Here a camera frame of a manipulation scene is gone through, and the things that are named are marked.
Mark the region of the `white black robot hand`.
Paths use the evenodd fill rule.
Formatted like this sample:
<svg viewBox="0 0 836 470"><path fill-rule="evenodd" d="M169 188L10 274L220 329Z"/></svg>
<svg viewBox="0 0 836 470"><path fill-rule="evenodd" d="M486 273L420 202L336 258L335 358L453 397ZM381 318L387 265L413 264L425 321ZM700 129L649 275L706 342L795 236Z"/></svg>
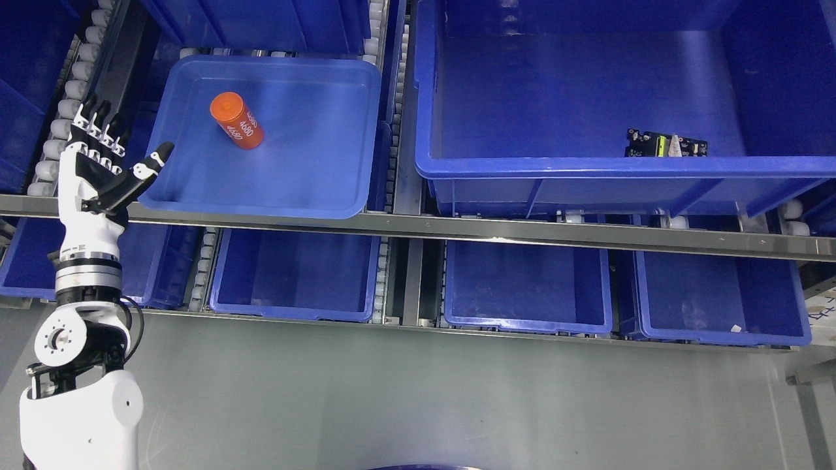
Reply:
<svg viewBox="0 0 836 470"><path fill-rule="evenodd" d="M128 226L128 206L138 200L165 168L173 149L163 142L135 164L125 164L129 131L108 99L90 93L69 127L59 153L59 220L65 238L60 261L80 258L119 260L118 240Z"/></svg>

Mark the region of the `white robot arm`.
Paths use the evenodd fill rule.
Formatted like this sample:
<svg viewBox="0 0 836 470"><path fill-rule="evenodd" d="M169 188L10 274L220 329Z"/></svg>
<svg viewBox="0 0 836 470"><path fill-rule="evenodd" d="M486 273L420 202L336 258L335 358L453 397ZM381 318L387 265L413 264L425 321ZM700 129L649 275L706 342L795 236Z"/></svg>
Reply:
<svg viewBox="0 0 836 470"><path fill-rule="evenodd" d="M144 313L107 253L51 254L55 309L34 339L19 398L24 469L137 469L144 398L125 367Z"/></svg>

